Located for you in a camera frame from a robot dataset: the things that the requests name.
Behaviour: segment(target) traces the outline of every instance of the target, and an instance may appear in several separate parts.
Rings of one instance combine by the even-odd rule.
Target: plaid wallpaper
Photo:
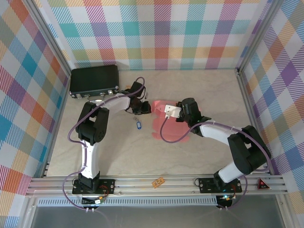
[[[304,1],[285,0],[245,80],[275,171],[304,227]]]
[[[50,146],[67,76],[21,0],[0,0],[0,228],[16,226]]]
[[[71,68],[139,70],[235,68],[270,2],[36,0]]]

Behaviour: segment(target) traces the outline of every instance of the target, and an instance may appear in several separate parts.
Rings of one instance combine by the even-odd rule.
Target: purple cable
[[[118,99],[118,98],[121,98],[121,97],[132,96],[132,95],[134,95],[134,94],[137,94],[139,91],[141,91],[141,90],[143,89],[143,87],[144,87],[145,80],[144,80],[143,77],[138,77],[135,81],[137,82],[138,79],[142,79],[142,86],[141,86],[138,90],[136,90],[135,92],[130,93],[130,94],[123,94],[123,95],[119,95],[119,96],[114,96],[114,97],[111,97],[111,98],[105,100],[105,101],[102,102],[101,104],[97,105],[94,109],[92,109],[92,111],[90,111],[85,117],[83,117],[81,120],[79,120],[79,121],[72,127],[72,129],[69,131],[69,133],[67,134],[67,139],[68,139],[70,142],[81,144],[81,145],[85,148],[85,162],[84,162],[83,167],[82,167],[81,170],[79,170],[79,171],[77,171],[77,172],[73,172],[73,173],[71,173],[71,174],[69,174],[69,175],[67,175],[67,176],[65,177],[65,179],[64,179],[63,182],[62,182],[62,192],[63,192],[65,198],[66,198],[73,206],[75,206],[75,207],[77,207],[77,208],[79,208],[79,209],[81,209],[81,210],[85,210],[85,211],[86,211],[85,208],[80,207],[80,206],[76,205],[75,203],[73,203],[73,202],[68,198],[67,194],[65,193],[65,182],[67,181],[67,179],[68,179],[69,177],[71,177],[71,176],[73,176],[73,175],[76,175],[76,174],[79,174],[79,173],[81,173],[83,170],[85,170],[85,168],[86,168],[86,160],[87,160],[87,150],[86,150],[86,145],[85,145],[83,142],[81,142],[81,141],[76,141],[76,140],[72,140],[72,139],[71,139],[71,134],[72,134],[72,132],[73,132],[73,131],[74,131],[74,130],[75,130],[75,129],[76,129],[76,128],[77,128],[77,127],[78,127],[86,118],[88,118],[88,117],[89,117],[93,112],[95,112],[99,107],[105,105],[105,104],[108,103],[108,102],[111,102],[112,100],[115,100],[115,99]]]
[[[262,151],[262,153],[263,153],[263,154],[265,155],[265,157],[266,157],[268,166],[267,166],[267,168],[262,169],[262,170],[258,170],[258,171],[260,171],[260,172],[262,172],[262,171],[268,171],[269,168],[272,167],[270,158],[268,157],[268,154],[266,153],[266,151],[264,150],[264,148],[263,148],[263,147],[254,139],[254,138],[252,138],[249,134],[247,134],[247,133],[245,133],[245,132],[243,132],[243,131],[241,131],[241,130],[239,130],[239,129],[236,129],[236,128],[233,128],[233,127],[229,127],[229,126],[224,125],[224,124],[221,124],[221,123],[219,124],[219,123],[216,123],[216,122],[202,122],[202,123],[197,123],[197,124],[193,125],[193,126],[192,126],[192,127],[191,127],[191,128],[190,128],[190,129],[181,137],[181,138],[179,138],[178,140],[175,140],[175,141],[167,141],[167,140],[164,139],[164,137],[163,137],[163,135],[162,135],[162,129],[163,129],[165,123],[167,122],[167,120],[168,120],[168,118],[166,118],[165,121],[162,123],[162,125],[161,125],[161,131],[160,131],[161,139],[164,140],[166,143],[177,143],[177,142],[179,142],[180,140],[182,140],[183,138],[185,138],[185,137],[187,136],[187,134],[189,134],[189,132],[190,132],[193,128],[195,128],[195,127],[197,127],[197,126],[200,126],[200,125],[216,125],[216,126],[220,126],[220,127],[222,127],[222,128],[225,128],[225,129],[228,129],[228,130],[233,130],[233,131],[236,131],[236,132],[238,132],[238,133],[243,134],[245,137],[247,137],[251,142],[253,142],[253,143]],[[247,192],[248,181],[247,181],[246,176],[243,176],[243,178],[245,179],[245,182],[246,182],[246,183],[245,183],[245,190],[244,190],[244,192],[243,192],[243,195],[241,196],[241,198],[239,199],[238,202],[236,202],[234,205],[232,205],[232,206],[229,207],[229,208],[235,207],[235,205],[237,205],[237,204],[243,199],[243,197],[245,196],[245,194],[246,194],[246,192]]]

